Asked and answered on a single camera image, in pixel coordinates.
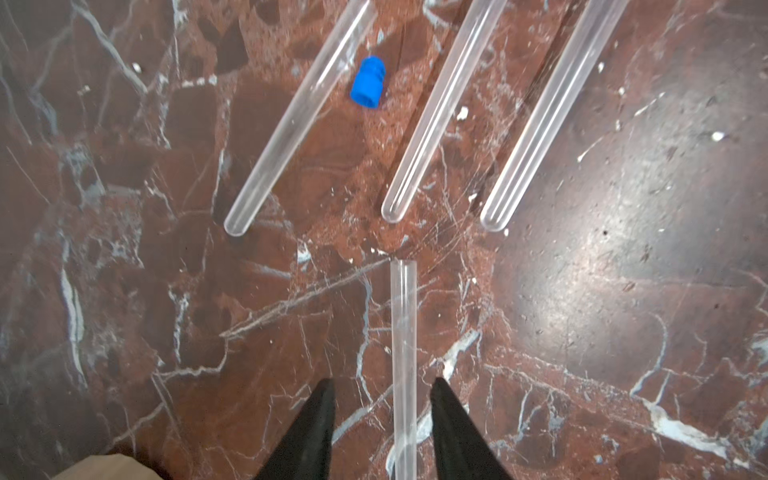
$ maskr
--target test tube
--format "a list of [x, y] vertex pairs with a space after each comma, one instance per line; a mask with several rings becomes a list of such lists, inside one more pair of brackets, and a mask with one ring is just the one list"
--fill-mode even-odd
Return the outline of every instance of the test tube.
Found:
[[416, 262], [389, 264], [395, 478], [416, 479]]
[[397, 223], [406, 215], [506, 3], [507, 0], [474, 0], [470, 5], [384, 198], [384, 220]]
[[590, 0], [501, 176], [480, 213], [486, 230], [503, 230], [520, 204], [629, 0]]
[[346, 4], [224, 220], [229, 235], [246, 233], [334, 85], [354, 62], [376, 15], [372, 0], [349, 0]]

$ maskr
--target beige fabric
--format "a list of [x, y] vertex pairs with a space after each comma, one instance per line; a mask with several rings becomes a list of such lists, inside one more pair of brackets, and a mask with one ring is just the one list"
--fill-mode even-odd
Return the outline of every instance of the beige fabric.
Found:
[[93, 455], [53, 480], [161, 480], [155, 472], [125, 455]]

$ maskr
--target blue rubber stopper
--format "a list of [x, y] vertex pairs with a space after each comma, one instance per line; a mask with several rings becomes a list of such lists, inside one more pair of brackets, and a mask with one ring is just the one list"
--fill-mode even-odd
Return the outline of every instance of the blue rubber stopper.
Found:
[[360, 64], [360, 70], [357, 72], [355, 83], [352, 84], [352, 93], [349, 96], [358, 105], [377, 108], [384, 89], [384, 75], [386, 75], [386, 68], [380, 58], [366, 58]]

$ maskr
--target glass tube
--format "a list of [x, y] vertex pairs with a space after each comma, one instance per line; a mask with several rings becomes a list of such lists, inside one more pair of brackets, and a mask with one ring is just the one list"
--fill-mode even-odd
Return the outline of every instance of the glass tube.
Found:
[[397, 223], [406, 215], [506, 3], [507, 0], [474, 0], [470, 5], [384, 198], [384, 220]]
[[334, 85], [354, 62], [376, 15], [372, 0], [349, 0], [224, 220], [229, 235], [246, 233]]
[[480, 222], [486, 230], [498, 232], [509, 223], [628, 1], [590, 0], [581, 13], [563, 55], [480, 214]]
[[416, 479], [416, 262], [389, 264], [395, 478]]

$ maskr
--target marble surface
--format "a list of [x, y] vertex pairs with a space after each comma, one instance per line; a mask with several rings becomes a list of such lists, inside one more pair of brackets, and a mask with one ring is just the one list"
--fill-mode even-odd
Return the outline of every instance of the marble surface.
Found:
[[519, 479], [768, 472], [768, 8], [633, 0], [503, 233], [478, 215], [583, 2], [509, 2], [403, 222], [379, 207], [467, 2], [376, 2], [247, 235], [221, 226], [343, 0], [2, 0], [0, 472], [258, 472], [336, 380], [391, 468], [389, 268], [419, 263], [419, 471], [449, 380]]

